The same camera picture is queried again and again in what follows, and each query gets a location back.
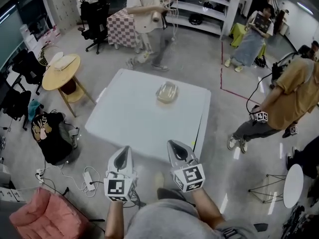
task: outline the marker cube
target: marker cube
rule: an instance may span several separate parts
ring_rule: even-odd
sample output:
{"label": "marker cube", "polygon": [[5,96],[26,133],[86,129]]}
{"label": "marker cube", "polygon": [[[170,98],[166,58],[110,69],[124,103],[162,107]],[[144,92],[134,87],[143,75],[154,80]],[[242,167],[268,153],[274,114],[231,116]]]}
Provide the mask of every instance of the marker cube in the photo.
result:
{"label": "marker cube", "polygon": [[266,112],[259,112],[256,114],[256,121],[266,123],[268,121],[268,114]]}
{"label": "marker cube", "polygon": [[290,134],[291,135],[295,135],[295,134],[298,134],[299,132],[298,132],[298,127],[297,126],[292,126],[291,128],[290,128]]}
{"label": "marker cube", "polygon": [[113,202],[128,202],[135,191],[131,178],[104,179],[104,194]]}
{"label": "marker cube", "polygon": [[201,164],[175,170],[173,180],[183,192],[199,189],[203,186],[205,175]]}

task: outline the wooden table leg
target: wooden table leg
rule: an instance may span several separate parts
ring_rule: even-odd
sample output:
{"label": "wooden table leg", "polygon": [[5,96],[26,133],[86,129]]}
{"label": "wooden table leg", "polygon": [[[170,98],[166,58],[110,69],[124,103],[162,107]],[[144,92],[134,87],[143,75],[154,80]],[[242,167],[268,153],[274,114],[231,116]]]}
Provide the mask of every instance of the wooden table leg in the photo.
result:
{"label": "wooden table leg", "polygon": [[61,90],[61,89],[58,89],[58,91],[59,91],[60,95],[62,96],[62,99],[64,100],[66,106],[69,108],[70,112],[71,112],[71,113],[73,114],[73,116],[76,118],[76,115],[75,115],[74,111],[72,110],[72,108],[70,107],[69,102],[66,100],[66,98],[65,98],[65,96],[64,96],[64,94],[63,94],[63,92],[62,92],[62,90]]}
{"label": "wooden table leg", "polygon": [[78,84],[78,86],[84,91],[84,93],[88,96],[88,98],[96,105],[96,102],[94,101],[94,99],[91,97],[91,95],[86,91],[86,89],[83,87],[83,85],[78,81],[78,79],[73,76],[73,79],[75,80],[75,82]]}

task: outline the round white table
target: round white table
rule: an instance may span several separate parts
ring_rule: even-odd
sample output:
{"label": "round white table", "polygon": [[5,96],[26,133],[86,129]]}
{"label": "round white table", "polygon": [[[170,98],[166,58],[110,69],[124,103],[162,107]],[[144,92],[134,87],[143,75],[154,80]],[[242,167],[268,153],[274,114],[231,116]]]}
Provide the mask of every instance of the round white table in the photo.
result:
{"label": "round white table", "polygon": [[284,205],[287,208],[292,208],[298,202],[303,186],[303,170],[295,164],[289,169],[284,186]]}

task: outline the shelving unit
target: shelving unit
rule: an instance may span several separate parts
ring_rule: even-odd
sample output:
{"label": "shelving unit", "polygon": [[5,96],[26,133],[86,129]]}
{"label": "shelving unit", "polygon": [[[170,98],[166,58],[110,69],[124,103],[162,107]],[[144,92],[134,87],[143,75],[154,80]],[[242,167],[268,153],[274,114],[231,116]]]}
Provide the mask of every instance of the shelving unit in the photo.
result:
{"label": "shelving unit", "polygon": [[[204,7],[203,4],[206,1],[224,5],[224,12]],[[185,15],[179,15],[178,18],[172,18],[169,14],[167,14],[166,20],[168,23],[175,23],[178,25],[184,25],[214,33],[220,35],[220,38],[222,38],[224,34],[228,34],[230,32],[235,19],[239,1],[240,0],[199,0],[198,4],[186,1],[174,1],[170,5],[171,8],[178,8],[181,10],[202,14],[205,16],[205,18],[201,25],[192,25],[188,21],[188,17]]]}

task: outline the black t-shirt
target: black t-shirt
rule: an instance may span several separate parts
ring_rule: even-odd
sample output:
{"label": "black t-shirt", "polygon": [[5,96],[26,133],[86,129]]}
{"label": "black t-shirt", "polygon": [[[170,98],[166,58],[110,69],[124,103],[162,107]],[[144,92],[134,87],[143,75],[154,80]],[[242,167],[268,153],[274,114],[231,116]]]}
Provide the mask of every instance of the black t-shirt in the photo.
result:
{"label": "black t-shirt", "polygon": [[39,144],[46,162],[56,164],[72,151],[72,145],[60,135],[61,113],[44,113],[34,118],[31,129],[33,138]]}

